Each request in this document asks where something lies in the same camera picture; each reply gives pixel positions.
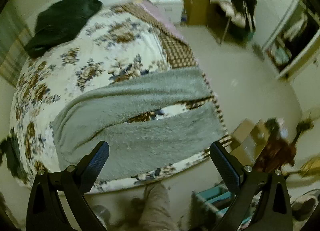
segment blanket fold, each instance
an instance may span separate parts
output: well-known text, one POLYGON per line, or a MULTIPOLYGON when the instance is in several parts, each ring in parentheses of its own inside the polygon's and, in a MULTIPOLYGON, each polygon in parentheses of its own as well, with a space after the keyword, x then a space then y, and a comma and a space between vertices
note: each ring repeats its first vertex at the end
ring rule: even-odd
POLYGON ((98 180, 126 178, 186 159, 224 136, 213 103, 161 120, 139 114, 210 96, 198 67, 174 69, 89 91, 53 121, 60 168, 77 164, 100 140, 110 156, 98 180))

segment person's leg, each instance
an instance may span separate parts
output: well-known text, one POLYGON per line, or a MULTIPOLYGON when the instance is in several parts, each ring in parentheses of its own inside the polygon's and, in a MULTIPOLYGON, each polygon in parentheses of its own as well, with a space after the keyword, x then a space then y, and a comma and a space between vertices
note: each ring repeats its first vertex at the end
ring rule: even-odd
POLYGON ((167 189, 160 183, 145 188, 145 208, 139 220, 139 226, 148 231, 177 231, 169 214, 169 196, 167 189))

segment drawer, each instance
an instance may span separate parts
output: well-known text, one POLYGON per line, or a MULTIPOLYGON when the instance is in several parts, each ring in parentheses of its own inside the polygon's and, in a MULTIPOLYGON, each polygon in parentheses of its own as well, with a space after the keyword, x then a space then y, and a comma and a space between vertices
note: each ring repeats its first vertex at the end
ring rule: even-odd
POLYGON ((183 5, 180 4, 159 4, 156 5, 159 11, 172 23, 180 23, 183 5))

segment pink fabric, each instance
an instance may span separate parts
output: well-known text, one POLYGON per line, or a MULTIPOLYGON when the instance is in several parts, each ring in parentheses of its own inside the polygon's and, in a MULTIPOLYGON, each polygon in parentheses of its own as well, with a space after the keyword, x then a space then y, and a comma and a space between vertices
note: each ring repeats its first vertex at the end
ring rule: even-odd
POLYGON ((139 3, 139 5, 150 15, 152 15, 154 18, 157 19, 158 22, 161 22, 164 24, 165 27, 177 38, 184 41, 182 34, 177 30, 177 28, 168 20, 168 18, 164 17, 159 9, 150 3, 149 1, 144 0, 142 3, 139 3))

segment blue gripper pad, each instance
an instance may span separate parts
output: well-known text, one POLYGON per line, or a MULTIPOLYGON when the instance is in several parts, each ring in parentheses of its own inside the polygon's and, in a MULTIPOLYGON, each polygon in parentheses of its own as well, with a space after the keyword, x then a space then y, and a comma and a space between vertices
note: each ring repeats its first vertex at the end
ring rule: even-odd
POLYGON ((90 157, 92 159, 84 168, 84 171, 80 176, 81 185, 79 187, 79 191, 81 193, 89 192, 91 190, 94 182, 96 181, 100 171, 109 157, 109 144, 107 142, 100 141, 93 151, 86 156, 88 156, 86 159, 90 159, 90 157))
POLYGON ((228 190, 237 194, 240 191, 240 185, 244 180, 242 165, 238 159, 230 155, 219 142, 211 144, 210 157, 217 167, 228 190))

